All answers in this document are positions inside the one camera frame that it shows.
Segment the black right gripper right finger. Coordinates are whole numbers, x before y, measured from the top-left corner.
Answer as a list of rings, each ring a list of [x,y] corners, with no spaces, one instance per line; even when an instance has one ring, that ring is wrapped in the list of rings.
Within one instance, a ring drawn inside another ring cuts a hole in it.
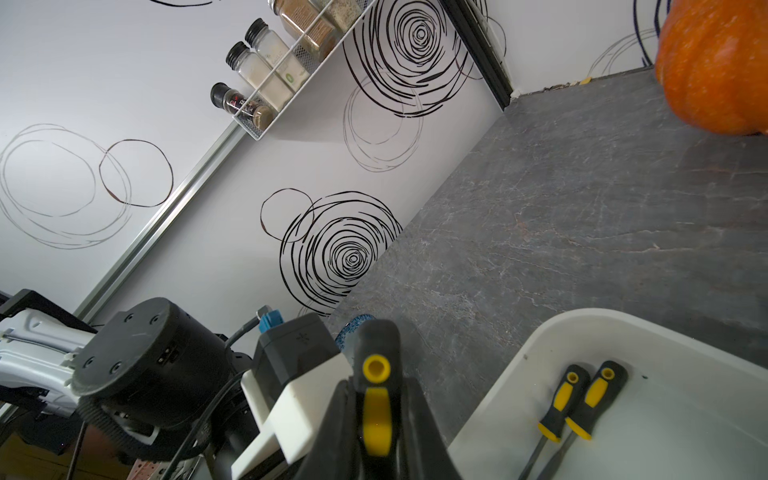
[[[401,395],[400,478],[461,478],[419,382],[408,377]]]

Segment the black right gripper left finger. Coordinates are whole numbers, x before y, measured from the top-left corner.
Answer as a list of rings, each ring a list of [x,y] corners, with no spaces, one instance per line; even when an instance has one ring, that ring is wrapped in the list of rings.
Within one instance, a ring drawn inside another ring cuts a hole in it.
[[[357,479],[357,395],[352,381],[336,386],[309,453],[294,476],[297,480]]]

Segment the file tool top black-yellow handle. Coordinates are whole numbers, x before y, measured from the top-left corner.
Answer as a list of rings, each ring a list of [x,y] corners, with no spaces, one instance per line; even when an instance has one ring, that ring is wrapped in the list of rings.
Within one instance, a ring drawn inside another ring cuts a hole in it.
[[[591,382],[583,395],[566,418],[571,433],[563,445],[550,458],[539,479],[553,479],[565,454],[577,438],[591,440],[598,419],[613,404],[628,380],[628,372],[621,364],[607,360],[591,377]]]

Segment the white plastic storage box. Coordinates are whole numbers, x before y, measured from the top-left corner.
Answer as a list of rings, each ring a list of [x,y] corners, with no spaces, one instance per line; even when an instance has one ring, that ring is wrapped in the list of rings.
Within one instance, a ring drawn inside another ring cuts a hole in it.
[[[591,439],[542,442],[538,420],[567,366],[613,360],[628,380]],[[577,309],[538,327],[450,445],[465,479],[532,476],[562,452],[560,479],[763,479],[764,368],[638,317]]]

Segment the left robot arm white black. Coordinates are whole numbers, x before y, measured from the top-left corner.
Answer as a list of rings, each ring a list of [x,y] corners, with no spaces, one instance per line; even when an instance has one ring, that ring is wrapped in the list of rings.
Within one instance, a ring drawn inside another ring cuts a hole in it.
[[[236,379],[248,357],[165,298],[94,327],[24,289],[1,299],[1,399],[79,417],[141,460],[209,453],[212,475],[257,435]]]

